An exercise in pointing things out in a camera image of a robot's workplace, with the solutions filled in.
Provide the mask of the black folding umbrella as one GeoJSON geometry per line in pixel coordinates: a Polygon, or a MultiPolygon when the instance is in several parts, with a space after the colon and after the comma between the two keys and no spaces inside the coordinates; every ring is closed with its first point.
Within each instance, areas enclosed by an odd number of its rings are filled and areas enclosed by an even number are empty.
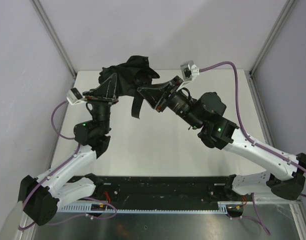
{"type": "Polygon", "coordinates": [[[133,97],[131,116],[140,118],[144,98],[138,93],[138,88],[151,85],[153,79],[160,75],[150,67],[147,56],[133,55],[125,63],[102,68],[98,82],[102,84],[110,75],[117,74],[116,95],[133,97]]]}

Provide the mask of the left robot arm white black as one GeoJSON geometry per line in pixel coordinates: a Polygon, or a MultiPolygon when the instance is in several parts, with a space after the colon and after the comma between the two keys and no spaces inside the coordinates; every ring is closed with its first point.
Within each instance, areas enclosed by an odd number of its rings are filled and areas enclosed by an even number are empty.
{"type": "Polygon", "coordinates": [[[102,180],[92,173],[77,182],[69,180],[108,149],[111,106],[118,102],[117,86],[118,75],[113,73],[97,88],[80,93],[74,87],[67,92],[66,102],[72,106],[85,104],[92,119],[74,126],[74,152],[40,175],[28,175],[21,181],[18,199],[34,224],[46,225],[58,210],[92,196],[102,185],[102,180]]]}

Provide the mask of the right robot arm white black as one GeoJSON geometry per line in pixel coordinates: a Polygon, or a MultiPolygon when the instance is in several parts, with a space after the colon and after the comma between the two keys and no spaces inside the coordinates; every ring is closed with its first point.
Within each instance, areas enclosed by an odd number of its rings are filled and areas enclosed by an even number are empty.
{"type": "Polygon", "coordinates": [[[285,153],[257,140],[223,116],[226,105],[216,92],[195,99],[182,82],[176,76],[165,83],[141,86],[137,92],[157,112],[169,108],[192,129],[200,130],[197,136],[206,147],[234,153],[264,168],[260,173],[230,175],[224,187],[228,197],[273,193],[294,201],[301,195],[306,154],[285,153]]]}

